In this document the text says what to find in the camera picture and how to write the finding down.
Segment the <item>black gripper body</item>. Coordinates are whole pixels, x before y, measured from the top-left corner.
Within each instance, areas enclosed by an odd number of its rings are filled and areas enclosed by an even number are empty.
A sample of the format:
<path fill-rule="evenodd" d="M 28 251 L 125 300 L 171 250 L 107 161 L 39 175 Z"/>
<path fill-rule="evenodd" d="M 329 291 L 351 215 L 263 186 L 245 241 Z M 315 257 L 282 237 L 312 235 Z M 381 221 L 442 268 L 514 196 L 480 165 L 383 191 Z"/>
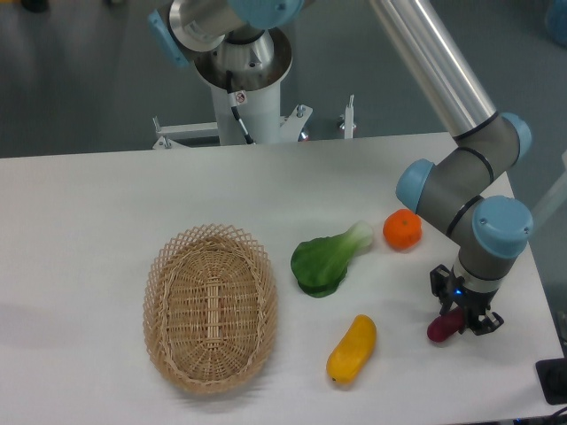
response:
<path fill-rule="evenodd" d="M 486 314 L 492 298 L 492 281 L 450 271 L 447 281 L 446 314 L 460 307 L 473 318 L 477 318 Z"/>

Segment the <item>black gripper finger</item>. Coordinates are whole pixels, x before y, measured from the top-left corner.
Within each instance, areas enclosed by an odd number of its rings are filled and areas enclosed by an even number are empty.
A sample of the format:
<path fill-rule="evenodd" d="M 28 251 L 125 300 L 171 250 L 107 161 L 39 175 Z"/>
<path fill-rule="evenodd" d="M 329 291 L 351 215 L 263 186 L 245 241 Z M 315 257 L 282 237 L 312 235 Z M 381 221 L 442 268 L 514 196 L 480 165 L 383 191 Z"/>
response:
<path fill-rule="evenodd" d="M 453 277 L 453 272 L 444 265 L 438 265 L 430 271 L 431 293 L 440 302 L 440 315 L 446 315 L 454 302 Z"/>
<path fill-rule="evenodd" d="M 475 315 L 470 311 L 465 311 L 463 318 L 464 324 L 458 332 L 463 334 L 469 330 L 475 336 L 483 336 L 493 333 L 505 323 L 498 313 L 492 312 L 485 315 Z"/>

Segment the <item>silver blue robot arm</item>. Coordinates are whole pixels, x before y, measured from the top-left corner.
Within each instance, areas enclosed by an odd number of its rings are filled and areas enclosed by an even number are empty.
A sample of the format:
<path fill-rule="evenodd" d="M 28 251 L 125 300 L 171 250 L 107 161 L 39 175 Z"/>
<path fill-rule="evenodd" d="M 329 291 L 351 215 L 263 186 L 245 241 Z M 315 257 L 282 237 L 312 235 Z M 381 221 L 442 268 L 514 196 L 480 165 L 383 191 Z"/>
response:
<path fill-rule="evenodd" d="M 149 26 L 178 66 L 194 65 L 212 88 L 224 145 L 283 143 L 280 81 L 291 67 L 283 24 L 305 1 L 170 1 Z M 420 159 L 396 186 L 397 198 L 459 245 L 451 267 L 430 274 L 440 315 L 476 335 L 503 323 L 491 309 L 503 278 L 527 245 L 529 210 L 508 197 L 483 197 L 529 150 L 519 117 L 498 112 L 427 1 L 375 1 L 385 32 L 438 114 L 456 148 L 438 164 Z"/>

